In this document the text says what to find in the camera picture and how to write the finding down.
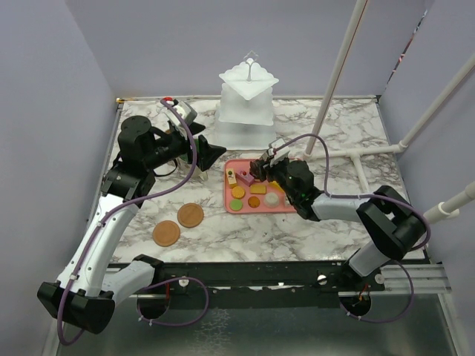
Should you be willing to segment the chocolate sprinkled donut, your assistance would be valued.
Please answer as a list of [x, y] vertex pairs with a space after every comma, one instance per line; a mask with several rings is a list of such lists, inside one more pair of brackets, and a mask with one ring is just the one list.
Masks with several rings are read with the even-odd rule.
[[249, 174], [254, 177], [256, 181], [263, 182], [266, 180], [266, 173], [258, 161], [250, 162]]

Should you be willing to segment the white three-tier cake stand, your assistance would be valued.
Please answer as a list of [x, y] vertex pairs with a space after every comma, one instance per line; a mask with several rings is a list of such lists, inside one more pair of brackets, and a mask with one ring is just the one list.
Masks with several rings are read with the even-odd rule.
[[219, 75], [223, 84], [215, 112], [215, 142], [229, 151], [259, 151], [276, 139], [272, 89], [275, 78], [249, 51]]

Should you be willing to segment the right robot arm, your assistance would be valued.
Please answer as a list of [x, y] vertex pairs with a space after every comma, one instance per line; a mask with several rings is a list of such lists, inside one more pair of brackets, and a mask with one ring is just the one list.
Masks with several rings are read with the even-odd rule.
[[249, 171], [262, 182], [277, 182], [290, 205], [305, 220], [341, 220], [365, 227], [369, 243], [354, 253], [341, 271], [341, 281], [347, 289], [361, 288], [368, 275], [391, 260], [402, 260], [417, 248], [422, 237], [430, 236], [427, 220], [388, 185], [372, 194], [331, 195], [315, 187], [306, 162], [288, 158], [275, 164], [270, 159], [256, 159], [250, 163]]

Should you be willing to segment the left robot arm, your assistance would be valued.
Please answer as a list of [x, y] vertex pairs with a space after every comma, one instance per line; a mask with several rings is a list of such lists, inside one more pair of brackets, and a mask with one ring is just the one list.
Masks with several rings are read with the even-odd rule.
[[108, 276], [106, 270], [118, 242], [143, 202], [154, 197], [150, 191], [156, 168], [185, 156], [205, 171], [226, 152], [207, 142], [201, 124], [178, 119], [168, 124], [169, 133], [155, 128], [145, 116], [131, 116], [121, 124], [118, 157], [103, 180], [94, 218], [82, 242], [56, 281], [39, 287], [37, 297], [56, 318], [64, 345], [69, 343], [65, 324], [99, 334], [120, 303], [141, 289], [153, 293], [163, 286], [163, 262], [144, 254]]

